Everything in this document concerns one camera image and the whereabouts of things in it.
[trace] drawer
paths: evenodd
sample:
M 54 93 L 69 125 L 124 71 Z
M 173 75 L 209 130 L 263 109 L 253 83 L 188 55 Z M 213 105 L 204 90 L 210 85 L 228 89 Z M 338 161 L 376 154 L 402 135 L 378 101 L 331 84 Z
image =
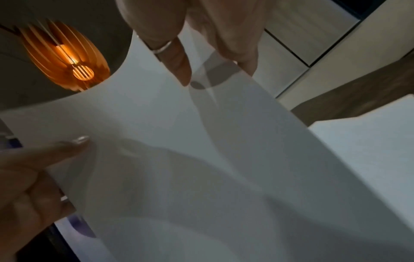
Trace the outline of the drawer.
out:
M 267 30 L 311 65 L 357 22 L 332 0 L 275 0 Z
M 253 79 L 273 97 L 299 78 L 308 67 L 264 32 L 259 45 L 259 63 Z

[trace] skin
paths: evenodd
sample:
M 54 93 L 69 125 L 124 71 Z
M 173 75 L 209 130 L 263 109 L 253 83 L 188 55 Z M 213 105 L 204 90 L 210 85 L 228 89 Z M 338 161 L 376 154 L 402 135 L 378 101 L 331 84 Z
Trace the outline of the skin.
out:
M 75 211 L 45 168 L 86 149 L 88 140 L 0 153 L 0 261 Z
M 172 41 L 158 58 L 183 86 L 191 80 L 190 63 L 177 37 L 185 21 L 224 58 L 236 61 L 249 75 L 257 69 L 257 44 L 270 9 L 269 0 L 116 0 L 116 3 L 125 21 L 150 49 L 159 49 Z

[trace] ceiling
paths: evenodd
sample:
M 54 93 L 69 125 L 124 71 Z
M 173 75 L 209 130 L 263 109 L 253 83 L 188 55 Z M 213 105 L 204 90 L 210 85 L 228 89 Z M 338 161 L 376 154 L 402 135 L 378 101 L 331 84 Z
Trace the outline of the ceiling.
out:
M 123 63 L 132 30 L 115 0 L 3 1 L 0 24 L 25 26 L 45 18 L 60 20 L 88 37 L 106 58 L 111 73 Z M 0 30 L 0 110 L 46 102 L 74 94 L 48 80 L 26 56 L 19 38 Z

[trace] fingernail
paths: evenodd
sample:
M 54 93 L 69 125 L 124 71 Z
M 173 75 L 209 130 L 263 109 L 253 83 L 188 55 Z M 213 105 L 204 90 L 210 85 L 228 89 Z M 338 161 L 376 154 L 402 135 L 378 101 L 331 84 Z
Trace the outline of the fingernail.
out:
M 89 136 L 80 136 L 74 140 L 72 140 L 73 144 L 81 145 L 89 140 Z

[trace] lamp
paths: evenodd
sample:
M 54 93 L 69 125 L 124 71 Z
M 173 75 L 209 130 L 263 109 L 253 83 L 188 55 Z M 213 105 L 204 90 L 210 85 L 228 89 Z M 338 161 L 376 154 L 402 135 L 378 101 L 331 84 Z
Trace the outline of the lamp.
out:
M 96 46 L 73 27 L 47 21 L 50 31 L 35 25 L 19 28 L 32 62 L 52 82 L 73 91 L 84 91 L 110 76 L 105 58 Z

